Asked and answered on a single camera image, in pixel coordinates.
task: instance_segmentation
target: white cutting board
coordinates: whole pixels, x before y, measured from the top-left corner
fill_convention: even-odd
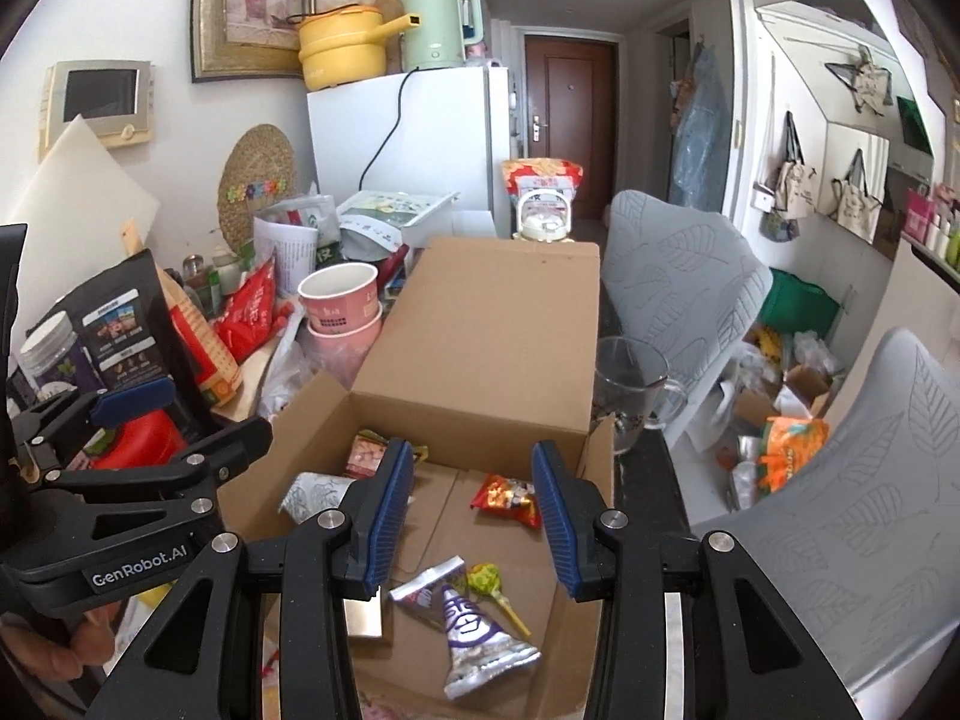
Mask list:
[[[158,208],[76,117],[7,218],[7,223],[28,225],[11,349],[19,351],[26,328],[66,293],[126,259],[121,225],[135,220],[145,238]]]

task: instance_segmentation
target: lollipop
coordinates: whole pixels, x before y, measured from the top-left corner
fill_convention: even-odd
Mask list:
[[[467,583],[473,592],[480,595],[488,595],[493,598],[493,600],[496,601],[496,605],[502,608],[507,617],[510,617],[512,623],[517,626],[517,630],[520,631],[522,637],[531,637],[530,629],[517,617],[517,613],[510,605],[510,601],[500,592],[501,580],[499,568],[491,562],[477,563],[477,565],[474,565],[474,567],[467,572]]]

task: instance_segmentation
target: green electric kettle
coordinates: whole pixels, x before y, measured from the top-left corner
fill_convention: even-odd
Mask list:
[[[421,17],[419,29],[403,36],[403,69],[438,70],[459,68],[467,63],[467,46],[483,41],[483,13],[480,0],[400,0],[407,13]],[[469,24],[474,35],[464,38],[460,7],[467,1]]]

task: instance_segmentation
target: gold picture frame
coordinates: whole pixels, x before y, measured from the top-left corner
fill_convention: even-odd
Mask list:
[[[192,0],[194,82],[301,76],[299,39],[286,19],[313,6],[314,0]]]

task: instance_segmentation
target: green bag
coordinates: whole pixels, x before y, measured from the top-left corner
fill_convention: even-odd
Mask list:
[[[813,330],[820,338],[827,338],[840,304],[816,284],[776,268],[771,271],[774,286],[760,309],[760,322],[778,333]]]

